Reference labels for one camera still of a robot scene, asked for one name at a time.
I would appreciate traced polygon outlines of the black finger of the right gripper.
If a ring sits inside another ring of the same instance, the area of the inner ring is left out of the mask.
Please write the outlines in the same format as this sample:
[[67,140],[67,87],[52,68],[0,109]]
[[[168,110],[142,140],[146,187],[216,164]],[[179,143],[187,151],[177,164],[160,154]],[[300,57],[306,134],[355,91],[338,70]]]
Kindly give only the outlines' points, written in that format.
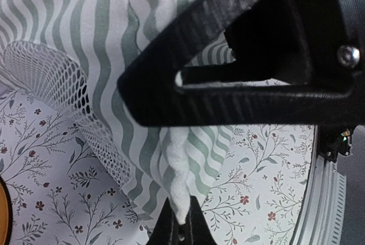
[[142,126],[364,123],[364,0],[195,0],[117,88]]

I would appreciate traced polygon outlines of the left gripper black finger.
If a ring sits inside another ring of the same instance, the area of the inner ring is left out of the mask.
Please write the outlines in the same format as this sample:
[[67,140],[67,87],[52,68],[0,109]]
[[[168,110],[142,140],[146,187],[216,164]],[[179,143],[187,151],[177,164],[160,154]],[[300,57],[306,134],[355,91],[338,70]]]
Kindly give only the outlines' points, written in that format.
[[148,245],[216,245],[196,197],[191,196],[185,224],[180,225],[167,199]]

